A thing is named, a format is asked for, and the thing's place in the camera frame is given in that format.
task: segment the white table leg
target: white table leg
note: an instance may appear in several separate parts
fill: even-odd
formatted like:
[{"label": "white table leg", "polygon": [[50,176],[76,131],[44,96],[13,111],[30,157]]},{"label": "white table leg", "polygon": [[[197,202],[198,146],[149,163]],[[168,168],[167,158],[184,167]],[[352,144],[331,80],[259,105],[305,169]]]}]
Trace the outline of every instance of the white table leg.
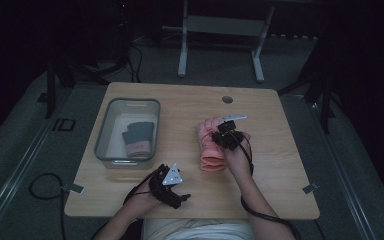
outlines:
[{"label": "white table leg", "polygon": [[266,21],[263,25],[261,34],[259,36],[258,46],[255,50],[251,51],[252,62],[254,63],[255,77],[257,79],[257,82],[260,82],[260,83],[264,81],[263,69],[261,68],[260,54],[261,54],[261,49],[263,48],[263,45],[264,45],[264,41],[266,40],[266,37],[267,37],[267,32],[269,30],[270,21],[273,16],[273,13],[274,13],[274,7],[270,7]]},{"label": "white table leg", "polygon": [[179,77],[186,76],[186,64],[188,60],[188,0],[183,1],[183,28],[182,28],[182,49],[180,50]]}]

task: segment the black cable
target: black cable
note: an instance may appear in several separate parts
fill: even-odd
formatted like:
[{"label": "black cable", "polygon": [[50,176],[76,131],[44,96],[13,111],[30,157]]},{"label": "black cable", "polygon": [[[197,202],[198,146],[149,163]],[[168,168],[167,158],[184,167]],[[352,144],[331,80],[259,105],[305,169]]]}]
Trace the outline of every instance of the black cable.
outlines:
[{"label": "black cable", "polygon": [[[33,186],[34,184],[42,177],[45,177],[45,176],[52,176],[54,178],[56,178],[59,182],[59,187],[60,187],[60,193],[57,194],[57,195],[54,195],[54,196],[49,196],[49,197],[43,197],[43,196],[39,196],[37,195],[34,191],[33,191]],[[62,239],[67,239],[66,238],[66,235],[65,235],[65,226],[64,226],[64,190],[62,189],[63,185],[62,185],[62,180],[61,178],[54,174],[54,173],[43,173],[39,176],[37,176],[29,185],[29,192],[30,194],[34,197],[34,198],[37,198],[37,199],[40,199],[40,200],[51,200],[51,199],[56,199],[56,198],[60,198],[60,204],[61,204],[61,208],[60,208],[60,225],[61,225],[61,235],[62,235]]]},{"label": "black cable", "polygon": [[130,61],[130,58],[129,58],[129,59],[127,59],[127,62],[129,63],[130,69],[132,70],[132,72],[131,72],[131,75],[132,75],[131,81],[135,82],[135,70],[133,69],[132,61]]},{"label": "black cable", "polygon": [[230,132],[230,131],[227,131],[229,133],[229,135],[235,140],[235,142],[238,144],[238,146],[242,149],[242,152],[244,152],[245,154],[245,157],[248,159],[248,164],[249,164],[249,170],[251,171],[251,176],[254,174],[254,164],[252,163],[252,149],[251,149],[251,144],[249,143],[249,140],[248,138],[246,138],[245,136],[242,136],[245,138],[245,140],[248,142],[248,146],[249,146],[249,152],[250,154],[248,155],[248,153],[246,152],[244,146],[242,146],[242,144],[239,142],[239,140]]},{"label": "black cable", "polygon": [[[85,26],[87,26],[88,24],[87,24],[87,20],[86,20],[86,17],[85,17],[83,6],[82,6],[82,4],[79,1],[77,1],[77,4],[79,5],[81,13],[82,13],[82,20],[83,20]],[[119,32],[119,34],[121,33],[121,39],[122,39],[121,42],[123,44],[123,47],[125,47],[126,49],[129,49],[131,47],[131,44],[127,43],[125,41],[128,41],[130,36],[126,37],[125,35],[129,35],[128,31],[130,31],[130,21],[128,21],[127,19],[122,17],[123,14],[122,14],[121,10],[117,7],[117,3],[113,2],[113,7],[118,9],[118,14],[117,14],[118,15],[118,21],[119,21],[118,25],[119,26],[121,26],[121,25],[126,25],[127,26],[127,27],[124,28],[125,29],[124,33],[123,33],[123,30],[120,27],[119,27],[120,29],[119,29],[118,32]],[[125,66],[125,64],[127,63],[127,61],[128,61],[128,59],[126,60],[122,56],[122,57],[120,57],[115,62],[115,64],[113,66],[110,66],[108,68],[101,69],[101,70],[90,70],[89,68],[86,68],[85,66],[83,66],[83,64],[78,64],[78,63],[74,62],[71,59],[67,59],[67,56],[62,56],[62,59],[64,59],[64,61],[68,65],[72,66],[72,68],[73,68],[72,70],[75,70],[75,71],[77,71],[79,73],[82,73],[82,74],[86,75],[87,77],[89,77],[90,79],[92,79],[93,81],[96,81],[97,83],[99,83],[101,85],[108,85],[110,83],[106,79],[103,79],[101,76],[104,76],[104,75],[107,75],[107,74],[110,74],[110,73],[113,73],[113,72],[115,72],[117,70],[122,69]]]},{"label": "black cable", "polygon": [[323,232],[322,228],[320,227],[319,222],[317,222],[317,219],[314,219],[314,223],[316,224],[317,229],[319,229],[319,232],[322,235],[322,239],[326,240],[326,236],[324,235],[324,232]]},{"label": "black cable", "polygon": [[135,46],[131,46],[131,47],[139,52],[140,58],[139,58],[138,68],[136,69],[136,82],[141,83],[142,81],[140,80],[140,77],[139,77],[139,71],[140,71],[140,67],[142,65],[142,51]]},{"label": "black cable", "polygon": [[[251,144],[249,143],[249,140],[245,136],[243,136],[245,138],[245,140],[248,142],[249,149],[250,149],[250,155],[251,156],[248,155],[248,153],[246,152],[246,150],[242,146],[242,144],[239,142],[239,140],[230,131],[228,131],[228,133],[236,141],[236,143],[238,143],[238,146],[244,152],[246,158],[248,159],[249,168],[251,170],[251,175],[252,175],[253,172],[254,172],[254,165],[252,163],[252,150],[251,150]],[[273,217],[273,216],[270,216],[270,215],[267,215],[267,214],[263,214],[263,213],[259,213],[259,212],[256,212],[256,211],[252,210],[246,204],[246,202],[245,202],[245,200],[243,199],[242,196],[241,196],[241,204],[242,204],[242,207],[245,209],[245,211],[247,211],[249,214],[251,214],[251,215],[253,215],[255,217],[262,218],[264,220],[268,220],[268,221],[272,221],[272,222],[277,222],[277,223],[281,223],[283,225],[286,225],[291,230],[291,232],[294,235],[295,239],[297,239],[297,240],[301,239],[301,235],[300,235],[299,231],[297,230],[297,228],[291,222],[289,222],[288,220],[285,220],[285,219],[282,219],[282,218],[278,218],[278,217]]]},{"label": "black cable", "polygon": [[135,193],[133,195],[139,195],[139,194],[145,194],[145,193],[153,193],[153,192],[155,192],[155,191],[139,192],[139,193]]},{"label": "black cable", "polygon": [[90,238],[90,240],[94,240],[95,237],[98,235],[98,233],[108,224],[109,221],[106,221],[104,224],[102,224],[101,227],[98,228],[98,230],[96,230],[95,233],[93,233],[92,237]]}]

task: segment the metal stand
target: metal stand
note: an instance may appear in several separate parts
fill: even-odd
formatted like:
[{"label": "metal stand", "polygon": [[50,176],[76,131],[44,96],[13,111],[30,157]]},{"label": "metal stand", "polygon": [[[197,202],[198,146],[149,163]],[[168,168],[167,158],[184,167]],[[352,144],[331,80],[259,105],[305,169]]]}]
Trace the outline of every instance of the metal stand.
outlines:
[{"label": "metal stand", "polygon": [[188,58],[187,37],[188,32],[191,31],[259,37],[258,46],[252,50],[251,57],[254,63],[256,80],[258,82],[264,81],[260,54],[267,37],[270,21],[275,9],[274,7],[269,8],[266,20],[262,21],[188,15],[188,0],[184,0],[183,4],[182,49],[180,51],[179,70],[177,73],[179,77],[186,76]]}]

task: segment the gray carpet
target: gray carpet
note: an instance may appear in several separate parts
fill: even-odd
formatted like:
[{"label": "gray carpet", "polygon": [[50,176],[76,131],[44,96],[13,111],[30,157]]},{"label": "gray carpet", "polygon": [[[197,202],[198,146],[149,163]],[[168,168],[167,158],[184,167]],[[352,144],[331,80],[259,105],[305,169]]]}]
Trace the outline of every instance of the gray carpet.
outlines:
[{"label": "gray carpet", "polygon": [[[162,46],[149,41],[136,41],[142,53],[139,76],[144,83],[189,84],[228,87],[270,88],[279,90],[294,82],[311,52],[315,41],[306,39],[271,38],[266,41],[261,61],[266,81],[255,81],[249,46],[226,48],[193,42],[189,48],[188,68],[185,78],[177,77],[180,54],[176,38],[167,39]],[[131,51],[134,67],[139,65],[140,54]],[[14,198],[2,211],[0,239],[61,239],[60,202],[38,200],[28,191],[35,177],[51,172],[59,175],[63,182],[73,181],[84,148],[92,130],[105,87],[98,86],[78,76],[79,83],[73,90],[58,88],[60,96],[68,96],[59,104],[54,118],[45,120],[46,106],[37,103],[37,97],[44,92],[46,82],[41,76],[27,90],[25,97],[17,104],[0,129],[0,190],[8,176],[29,150],[35,134],[44,126],[53,126],[56,118],[76,119],[71,132],[48,129],[40,148],[32,158],[31,166],[20,181]],[[131,69],[109,74],[110,81],[130,81]],[[336,118],[330,119],[331,134],[326,136],[317,122],[318,112],[308,106],[300,97],[306,86],[281,97],[294,139],[303,160],[310,182],[320,188],[314,194],[320,208],[317,223],[327,239],[384,239],[384,189],[376,175],[370,159],[358,136],[340,109],[333,105]],[[343,166],[338,174],[335,163],[338,157]],[[372,232],[364,234],[349,199],[349,188],[341,183],[347,176],[359,206],[365,213]],[[40,181],[35,188],[38,194],[58,194],[58,182],[50,177]],[[105,218],[64,217],[67,239],[89,239],[107,220]],[[322,239],[314,221],[293,221],[302,239]]]}]

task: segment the wooden table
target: wooden table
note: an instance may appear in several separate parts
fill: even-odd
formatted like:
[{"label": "wooden table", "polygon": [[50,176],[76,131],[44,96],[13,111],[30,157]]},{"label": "wooden table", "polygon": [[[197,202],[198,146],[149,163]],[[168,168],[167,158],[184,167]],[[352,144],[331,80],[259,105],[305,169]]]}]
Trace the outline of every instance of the wooden table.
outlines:
[{"label": "wooden table", "polygon": [[[224,96],[233,98],[226,104]],[[108,102],[117,97],[155,98],[161,103],[154,167],[148,170],[107,169],[94,155],[94,146]],[[70,193],[65,206],[69,216],[112,216],[127,193],[148,173],[164,163],[177,163],[184,182],[178,195],[192,194],[179,209],[166,205],[146,218],[246,218],[240,192],[228,169],[199,169],[199,122],[214,116],[245,114],[235,121],[238,131],[251,134],[254,179],[282,218],[316,219],[319,210],[292,137],[279,97],[274,90],[186,85],[111,83],[103,99],[74,183],[83,194]]]}]

